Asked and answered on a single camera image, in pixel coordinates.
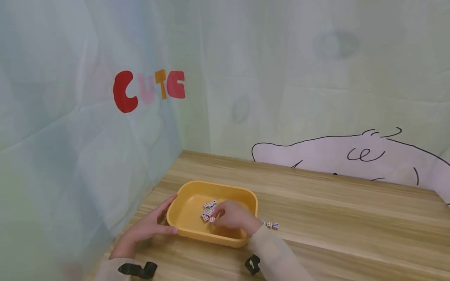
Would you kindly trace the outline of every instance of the beige sleeve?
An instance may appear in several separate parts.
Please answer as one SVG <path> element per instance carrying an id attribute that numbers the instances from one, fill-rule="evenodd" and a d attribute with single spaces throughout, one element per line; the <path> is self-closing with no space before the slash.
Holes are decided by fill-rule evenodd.
<path id="1" fill-rule="evenodd" d="M 259 268 L 267 281 L 314 281 L 286 242 L 265 226 L 252 236 L 250 247 L 260 258 Z"/>
<path id="2" fill-rule="evenodd" d="M 130 281 L 131 276 L 120 273 L 117 269 L 125 263 L 139 264 L 133 259 L 111 259 L 100 265 L 94 281 Z"/>

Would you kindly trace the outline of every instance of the hand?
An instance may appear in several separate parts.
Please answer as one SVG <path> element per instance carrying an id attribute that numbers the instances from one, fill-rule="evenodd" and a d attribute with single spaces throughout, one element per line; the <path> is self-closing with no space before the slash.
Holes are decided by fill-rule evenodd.
<path id="1" fill-rule="evenodd" d="M 136 243 L 139 243 L 151 238 L 155 234 L 176 234 L 178 232 L 178 229 L 176 227 L 158 224 L 158 220 L 160 220 L 162 216 L 167 212 L 167 209 L 169 209 L 170 204 L 173 200 L 175 200 L 176 197 L 177 194 L 174 194 L 167 198 L 153 211 L 148 213 L 135 225 L 130 227 L 124 233 L 124 235 L 127 235 Z"/>
<path id="2" fill-rule="evenodd" d="M 167 209 L 169 209 L 170 204 L 176 197 L 177 194 L 174 194 L 167 198 L 153 211 L 125 231 L 112 250 L 109 259 L 133 259 L 139 242 L 147 240 L 155 234 L 176 234 L 178 232 L 176 227 L 158 224 L 158 220 L 167 212 Z"/>
<path id="3" fill-rule="evenodd" d="M 214 221 L 215 226 L 230 229 L 242 228 L 249 236 L 255 234 L 261 227 L 260 220 L 242 207 L 240 203 L 233 200 L 225 200 L 217 205 L 212 216 L 219 216 Z"/>

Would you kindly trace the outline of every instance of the wooden tabletop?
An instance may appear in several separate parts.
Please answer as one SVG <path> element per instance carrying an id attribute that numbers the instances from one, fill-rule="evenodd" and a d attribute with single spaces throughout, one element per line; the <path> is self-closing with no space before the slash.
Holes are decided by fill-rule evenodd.
<path id="1" fill-rule="evenodd" d="M 276 233 L 317 281 L 450 280 L 450 208 L 419 188 L 184 151 L 129 226 L 192 180 L 254 191 L 258 217 L 279 223 Z M 245 269 L 251 254 L 159 236 L 137 259 L 158 264 L 155 281 L 264 280 Z"/>

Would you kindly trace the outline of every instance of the orange tray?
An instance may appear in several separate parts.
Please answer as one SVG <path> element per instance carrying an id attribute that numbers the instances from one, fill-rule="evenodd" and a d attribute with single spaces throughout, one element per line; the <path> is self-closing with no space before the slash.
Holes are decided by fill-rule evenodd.
<path id="1" fill-rule="evenodd" d="M 217 200 L 235 200 L 258 215 L 258 199 L 248 189 L 228 185 L 193 181 L 183 185 L 167 211 L 167 222 L 178 228 L 178 235 L 234 248 L 248 243 L 244 230 L 215 227 L 203 222 L 203 204 Z"/>

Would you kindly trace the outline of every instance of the black wrist strap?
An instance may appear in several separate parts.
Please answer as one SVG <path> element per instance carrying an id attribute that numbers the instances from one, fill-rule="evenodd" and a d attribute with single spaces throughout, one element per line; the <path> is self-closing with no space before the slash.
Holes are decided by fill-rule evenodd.
<path id="1" fill-rule="evenodd" d="M 124 263 L 117 270 L 125 275 L 132 275 L 141 279 L 148 280 L 153 278 L 153 275 L 155 275 L 157 268 L 158 265 L 152 262 L 147 262 L 144 268 L 142 268 L 138 264 Z"/>
<path id="2" fill-rule="evenodd" d="M 253 255 L 245 262 L 245 267 L 248 269 L 250 274 L 253 276 L 259 272 L 259 263 L 261 260 L 257 255 Z"/>

